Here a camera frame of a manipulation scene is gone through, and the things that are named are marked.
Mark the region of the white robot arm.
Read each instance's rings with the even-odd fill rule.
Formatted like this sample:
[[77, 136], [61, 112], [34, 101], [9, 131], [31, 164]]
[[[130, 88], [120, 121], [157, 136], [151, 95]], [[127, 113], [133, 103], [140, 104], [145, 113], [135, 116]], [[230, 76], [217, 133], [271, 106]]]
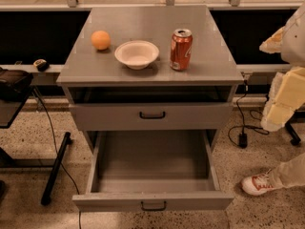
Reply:
[[259, 49], [266, 53], [278, 52], [292, 66], [286, 73], [275, 75], [263, 110], [261, 127], [275, 132], [305, 103], [305, 4]]

